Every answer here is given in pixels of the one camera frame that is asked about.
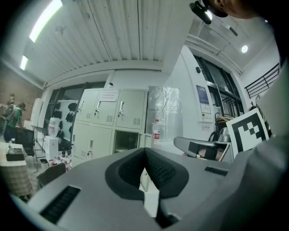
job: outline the ceiling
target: ceiling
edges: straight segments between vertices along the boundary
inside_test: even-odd
[[[237,36],[228,29],[229,26],[234,29]],[[216,47],[215,56],[222,52],[240,69],[243,69],[273,39],[269,25],[262,18],[242,20],[229,16],[219,18],[214,15],[211,25],[195,17],[189,34]],[[243,45],[248,46],[246,53],[241,52]]]
[[[5,47],[17,66],[25,55],[25,73],[43,83],[104,69],[163,70],[169,60],[168,47],[171,53],[176,47],[179,49],[175,52],[176,61],[193,19],[189,0],[61,1],[63,6],[50,18],[35,43],[28,36],[51,0],[34,1],[20,15]],[[187,12],[187,18],[180,12]]]

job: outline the locker vent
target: locker vent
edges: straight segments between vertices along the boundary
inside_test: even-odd
[[[80,189],[67,186],[40,214],[56,224],[79,192]]]
[[[91,118],[91,113],[87,113],[87,114],[86,114],[86,118],[87,118],[87,119],[90,119],[90,118]]]
[[[113,116],[111,116],[111,115],[110,115],[110,116],[109,116],[109,115],[107,116],[107,122],[112,122],[112,119],[113,119]]]
[[[134,125],[140,125],[140,119],[134,118]]]
[[[82,157],[86,157],[86,152],[85,151],[81,151],[81,156]]]

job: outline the green shirt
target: green shirt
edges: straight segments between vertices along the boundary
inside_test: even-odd
[[[8,122],[7,125],[10,126],[11,128],[15,128],[16,123],[18,124],[22,123],[22,113],[21,109],[18,107],[14,109],[14,118],[12,119],[11,122]]]

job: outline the ceiling light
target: ceiling light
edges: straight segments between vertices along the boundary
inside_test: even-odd
[[[49,19],[55,14],[55,12],[62,7],[61,0],[53,0],[46,9],[42,12],[40,17],[37,19],[37,22],[35,23],[29,38],[35,42],[37,37],[39,36],[40,32],[46,25],[46,23],[49,21]]]
[[[244,45],[244,46],[242,47],[241,51],[242,51],[243,53],[246,53],[246,52],[248,51],[248,46],[247,46],[247,45]]]
[[[22,56],[22,60],[21,60],[21,64],[20,64],[20,68],[22,70],[25,70],[26,64],[27,64],[28,59],[25,56]]]
[[[212,20],[212,18],[213,18],[213,15],[212,15],[212,13],[210,12],[210,11],[206,11],[205,12],[205,14]]]

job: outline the open cabinet compartment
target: open cabinet compartment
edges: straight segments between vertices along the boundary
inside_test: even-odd
[[[115,136],[116,137],[113,153],[122,152],[138,147],[139,133],[116,130]]]

